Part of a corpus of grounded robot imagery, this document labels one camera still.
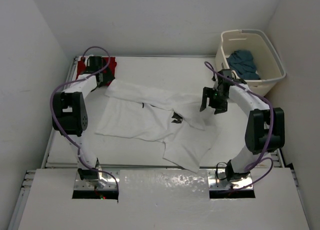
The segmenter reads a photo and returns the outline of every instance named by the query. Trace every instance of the laundry basket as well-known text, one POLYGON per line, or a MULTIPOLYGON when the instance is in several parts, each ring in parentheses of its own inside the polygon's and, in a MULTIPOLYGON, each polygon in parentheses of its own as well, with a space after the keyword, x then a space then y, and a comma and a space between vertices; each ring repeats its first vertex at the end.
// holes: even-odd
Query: laundry basket
POLYGON ((218 71, 230 69, 227 58, 236 50, 249 50, 256 65, 260 80, 245 80, 249 88, 264 96, 281 79, 286 76, 280 58, 267 36, 259 30, 225 31, 215 57, 218 71))

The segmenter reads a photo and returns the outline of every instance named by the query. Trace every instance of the blue cloth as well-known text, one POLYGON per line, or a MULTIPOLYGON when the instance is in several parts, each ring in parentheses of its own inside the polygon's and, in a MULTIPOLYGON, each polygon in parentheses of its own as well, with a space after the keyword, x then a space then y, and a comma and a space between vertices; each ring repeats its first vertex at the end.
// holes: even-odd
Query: blue cloth
POLYGON ((256 73, 257 67, 254 64, 254 57, 250 51, 235 51, 226 61, 240 78, 244 80, 260 80, 259 75, 256 73))

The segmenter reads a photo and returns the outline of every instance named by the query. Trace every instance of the white cloth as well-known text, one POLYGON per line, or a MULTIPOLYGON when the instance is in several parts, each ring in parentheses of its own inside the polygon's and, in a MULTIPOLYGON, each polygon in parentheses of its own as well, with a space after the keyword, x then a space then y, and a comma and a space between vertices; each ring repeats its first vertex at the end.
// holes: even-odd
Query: white cloth
POLYGON ((200 117, 199 106, 202 96, 181 94, 167 90, 135 85, 113 80, 106 96, 138 103, 147 103, 163 110, 174 110, 191 126, 204 130, 205 123, 200 117))
POLYGON ((197 172, 202 157, 212 148, 220 133, 220 128, 215 126, 214 121, 208 120, 208 111, 200 113, 200 103, 188 99, 187 94, 180 98, 176 93, 146 87, 139 89, 140 86, 130 84, 135 89, 132 91, 131 87, 126 88, 126 83, 121 84, 122 87, 117 91, 113 87, 108 88, 106 95, 122 99, 109 98, 96 134, 163 142, 164 159, 197 172), (168 102, 158 91, 166 94, 168 102), (129 96, 141 102, 128 101, 129 96), (175 120, 172 118, 174 112, 182 116, 181 123, 172 123, 175 120))

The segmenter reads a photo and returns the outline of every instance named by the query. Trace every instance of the purple cable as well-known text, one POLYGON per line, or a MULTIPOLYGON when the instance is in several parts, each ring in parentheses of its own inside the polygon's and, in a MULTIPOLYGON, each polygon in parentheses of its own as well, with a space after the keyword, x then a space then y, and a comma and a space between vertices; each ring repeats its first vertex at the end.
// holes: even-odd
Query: purple cable
POLYGON ((100 47, 100 46, 91 46, 91 47, 89 47, 88 49, 85 50, 85 52, 83 53, 82 57, 84 57, 84 56, 86 55, 86 53, 87 53, 88 50, 93 49, 93 48, 101 49, 101 50, 103 50, 103 51, 108 55, 108 62, 107 62, 107 64, 106 64, 104 67, 102 67, 100 70, 98 70, 98 71, 90 74, 90 75, 87 76, 86 78, 78 79, 78 80, 74 80, 74 81, 69 81, 69 82, 62 83, 61 85, 58 85, 58 86, 53 90, 53 92, 52 92, 52 94, 51 94, 51 97, 50 97, 50 110, 51 110, 52 118, 53 118, 55 124, 57 125, 59 131, 61 132, 61 134, 62 134, 72 145, 74 145, 74 146, 78 149, 77 154, 78 154, 78 156, 79 156, 78 159, 79 159, 80 163, 81 163, 83 166, 85 166, 86 168, 88 168, 89 170, 91 170, 91 171, 94 171, 94 172, 102 172, 102 173, 105 173, 105 174, 111 176, 111 177, 115 180, 115 184, 117 185, 117 186, 116 186, 116 189, 117 189, 118 194, 119 194, 119 185, 118 185, 117 179, 116 179, 111 173, 106 172, 106 171, 100 171, 100 170, 98 170, 98 169, 92 168, 92 167, 90 167, 89 165, 87 165, 87 164, 81 159, 81 157, 80 157, 80 155, 81 155, 81 154, 80 154, 80 153, 81 153, 81 147, 80 147, 76 142, 74 142, 74 141, 67 135, 67 133, 64 131, 64 129, 62 128, 62 126, 60 125, 60 123, 59 123, 59 121, 58 121, 58 119, 57 119, 57 116, 56 116, 55 111, 54 111, 54 106, 53 106, 54 95, 55 95, 55 93, 56 93, 60 88, 66 86, 66 85, 75 83, 75 82, 85 81, 86 79, 90 78, 91 76, 94 76, 94 75, 96 75, 96 74, 99 74, 100 72, 102 72, 103 70, 105 70, 105 69, 108 67, 108 65, 110 64, 110 60, 111 60, 111 59, 110 59, 109 52, 108 52, 107 50, 105 50, 104 48, 100 47))
MULTIPOLYGON (((215 71, 214 67, 208 62, 208 61, 205 61, 205 66, 207 66, 209 68, 209 70, 211 70, 214 74, 216 74, 217 76, 220 76, 221 78, 229 81, 230 83, 232 83, 233 85, 236 85, 238 86, 239 88, 245 90, 245 87, 243 87, 242 85, 240 85, 239 83, 237 82, 234 82, 232 81, 231 79, 229 79, 228 77, 225 77, 223 75, 221 75, 220 73, 218 73, 217 71, 215 71)), ((260 156, 258 157, 258 159, 249 164, 248 166, 245 167, 245 170, 246 171, 250 171, 252 170, 253 168, 255 168, 255 166, 257 166, 261 161, 262 161, 262 158, 264 156, 264 154, 266 153, 267 151, 267 148, 268 148, 268 145, 269 145, 269 142, 270 142, 270 139, 271 139, 271 135, 272 135, 272 129, 274 127, 274 111, 273 111, 273 107, 272 107, 272 104, 270 101, 268 101, 265 97, 262 97, 252 91, 247 91, 249 94, 253 95, 253 96, 256 96, 258 97, 259 99, 261 99, 262 101, 264 101, 266 104, 269 105, 270 107, 270 126, 269 126, 269 131, 268 131, 268 135, 267 135, 267 138, 266 138, 266 141, 265 141, 265 144, 263 146, 263 149, 261 151, 261 154, 260 156)))
POLYGON ((253 184, 256 184, 258 181, 260 181, 261 179, 263 179, 265 176, 267 176, 269 174, 269 172, 271 172, 273 166, 274 166, 274 161, 272 160, 271 157, 265 157, 263 158, 260 162, 263 162, 265 160, 270 160, 271 161, 271 166, 269 168, 269 170, 261 177, 259 177, 257 180, 253 181, 251 184, 247 185, 247 186, 243 186, 243 187, 240 187, 240 188, 237 188, 237 189, 229 189, 229 190, 225 190, 225 191, 222 191, 221 193, 228 193, 228 192, 235 192, 235 191, 239 191, 241 189, 244 189, 244 188, 247 188, 253 184))

